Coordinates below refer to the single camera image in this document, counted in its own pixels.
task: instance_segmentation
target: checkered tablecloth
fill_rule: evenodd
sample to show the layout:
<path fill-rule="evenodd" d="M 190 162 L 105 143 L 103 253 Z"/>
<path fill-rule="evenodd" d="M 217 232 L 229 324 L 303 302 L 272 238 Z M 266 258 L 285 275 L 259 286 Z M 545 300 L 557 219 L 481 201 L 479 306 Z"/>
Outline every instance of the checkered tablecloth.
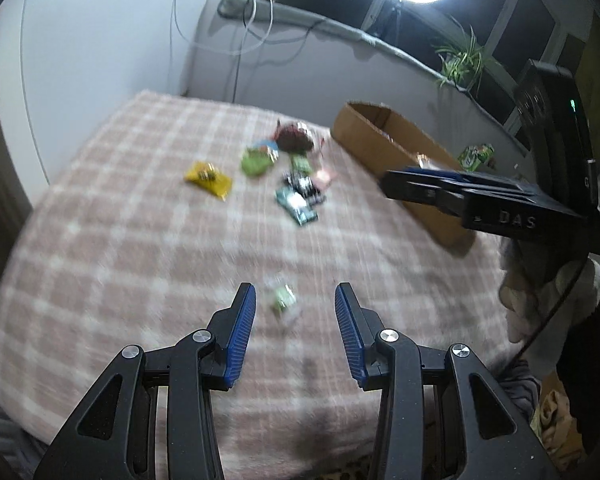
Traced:
<path fill-rule="evenodd" d="M 448 253 L 326 129 L 339 177 L 319 220 L 299 228 L 274 199 L 286 155 L 259 180 L 239 169 L 242 150 L 279 118 L 142 92 L 85 145 L 29 219 L 0 286 L 0 404 L 14 421 L 50 442 L 122 347 L 173 345 L 228 306 L 240 282 L 261 301 L 240 380 L 213 395 L 227 480 L 288 478 L 373 440 L 379 396 L 350 376 L 339 282 L 419 344 L 463 341 L 488 365 L 513 353 L 496 295 L 498 238 Z M 226 202 L 183 181 L 195 160 L 234 178 Z M 289 330 L 262 301 L 277 272 L 301 307 Z"/>

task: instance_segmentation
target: cardboard box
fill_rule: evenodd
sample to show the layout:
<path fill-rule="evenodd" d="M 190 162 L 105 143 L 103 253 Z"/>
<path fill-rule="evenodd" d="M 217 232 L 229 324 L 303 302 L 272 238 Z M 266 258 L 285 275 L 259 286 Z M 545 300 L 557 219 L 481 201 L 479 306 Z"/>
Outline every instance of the cardboard box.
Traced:
<path fill-rule="evenodd" d="M 387 139 L 385 132 L 393 142 Z M 331 137 L 376 178 L 387 170 L 418 166 L 422 153 L 452 170 L 460 163 L 442 146 L 391 108 L 382 105 L 350 102 L 336 118 Z M 435 207 L 404 202 L 405 207 L 443 246 L 451 247 L 469 235 L 460 219 L 445 215 Z"/>

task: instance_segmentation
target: bed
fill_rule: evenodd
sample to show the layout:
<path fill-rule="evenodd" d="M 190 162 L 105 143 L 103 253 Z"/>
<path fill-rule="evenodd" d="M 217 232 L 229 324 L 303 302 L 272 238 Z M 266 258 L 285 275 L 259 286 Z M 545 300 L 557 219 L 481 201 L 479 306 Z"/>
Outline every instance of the bed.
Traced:
<path fill-rule="evenodd" d="M 0 285 L 0 404 L 51 442 L 113 356 L 204 328 L 240 282 L 277 272 L 296 290 L 289 328 L 258 303 L 240 380 L 212 397 L 227 480 L 283 479 L 370 450 L 379 395 L 349 373 L 334 314 L 339 282 L 418 344 L 467 343 L 487 366 L 510 358 L 497 288 L 497 237 L 465 256 L 437 245 L 326 128 L 338 173 L 319 220 L 302 228 L 274 192 L 286 156 L 258 180 L 242 150 L 286 118 L 259 108 L 142 92 L 83 147 L 27 221 Z M 187 184 L 194 160 L 234 178 L 222 202 Z M 166 395 L 158 478 L 166 478 Z"/>

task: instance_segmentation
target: metal bolt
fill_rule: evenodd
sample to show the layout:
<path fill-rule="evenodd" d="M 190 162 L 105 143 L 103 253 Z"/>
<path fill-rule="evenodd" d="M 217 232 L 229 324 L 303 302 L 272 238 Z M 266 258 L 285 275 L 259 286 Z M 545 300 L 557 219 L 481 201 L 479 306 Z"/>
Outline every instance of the metal bolt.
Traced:
<path fill-rule="evenodd" d="M 209 330 L 198 330 L 193 334 L 193 341 L 196 343 L 206 343 L 211 339 L 211 332 Z"/>
<path fill-rule="evenodd" d="M 400 335 L 395 330 L 389 328 L 387 330 L 382 330 L 380 337 L 388 343 L 393 343 L 394 341 L 398 341 Z"/>
<path fill-rule="evenodd" d="M 469 347 L 467 345 L 463 345 L 462 343 L 457 343 L 453 345 L 453 348 L 451 350 L 458 357 L 467 357 L 471 353 Z"/>
<path fill-rule="evenodd" d="M 125 359 L 133 359 L 140 353 L 140 349 L 136 345 L 125 346 L 122 349 L 122 357 Z"/>

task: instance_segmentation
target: yellow wrapper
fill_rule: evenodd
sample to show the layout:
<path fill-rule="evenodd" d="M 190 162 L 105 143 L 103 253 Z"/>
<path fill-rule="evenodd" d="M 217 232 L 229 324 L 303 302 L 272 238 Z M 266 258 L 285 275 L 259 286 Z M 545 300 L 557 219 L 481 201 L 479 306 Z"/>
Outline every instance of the yellow wrapper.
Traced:
<path fill-rule="evenodd" d="M 233 183 L 230 177 L 221 173 L 210 162 L 195 162 L 185 174 L 184 180 L 198 184 L 222 200 L 226 199 Z"/>

